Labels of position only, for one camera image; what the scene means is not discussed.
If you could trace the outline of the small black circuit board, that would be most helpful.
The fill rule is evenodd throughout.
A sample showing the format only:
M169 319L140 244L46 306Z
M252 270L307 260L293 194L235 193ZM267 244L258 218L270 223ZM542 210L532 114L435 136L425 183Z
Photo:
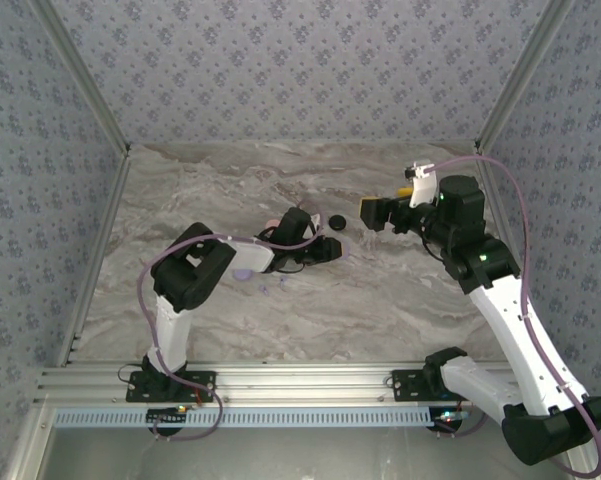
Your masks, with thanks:
M429 413L433 422L429 429L444 434L455 434L469 417L465 411L450 408L431 408Z
M151 408L145 414L150 431L165 437L175 435L184 428L187 420L185 406Z

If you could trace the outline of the grey metal sheet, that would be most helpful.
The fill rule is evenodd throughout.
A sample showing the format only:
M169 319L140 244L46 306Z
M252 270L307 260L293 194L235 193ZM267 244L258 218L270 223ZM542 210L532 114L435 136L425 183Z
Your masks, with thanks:
M526 466L499 431L438 438L425 428L221 429L159 442L143 429L55 429L31 480L571 480Z

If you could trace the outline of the aluminium frame post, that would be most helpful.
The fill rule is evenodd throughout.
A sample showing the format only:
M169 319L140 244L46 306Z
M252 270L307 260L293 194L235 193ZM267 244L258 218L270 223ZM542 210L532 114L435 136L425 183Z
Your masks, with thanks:
M126 157L128 143L125 136L55 7L50 0L27 0L27 3L99 122L108 141L118 153Z
M518 60L475 140L477 153L487 153L497 140L574 2L575 0L547 0L545 8L531 30Z

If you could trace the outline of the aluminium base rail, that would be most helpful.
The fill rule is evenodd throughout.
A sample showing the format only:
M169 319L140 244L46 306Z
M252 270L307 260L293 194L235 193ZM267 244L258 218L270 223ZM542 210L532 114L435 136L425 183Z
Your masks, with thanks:
M214 371L216 392L229 407L373 407L394 402L394 370L419 370L422 362L192 362L194 371ZM47 368L33 402L53 406L122 406L124 361L74 362Z

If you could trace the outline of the aluminium frame leg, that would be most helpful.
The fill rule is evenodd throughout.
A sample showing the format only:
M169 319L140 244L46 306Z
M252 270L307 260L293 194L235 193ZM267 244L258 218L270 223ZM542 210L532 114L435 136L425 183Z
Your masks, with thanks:
M37 480L54 420L54 407L40 404L31 408L15 443L4 480Z

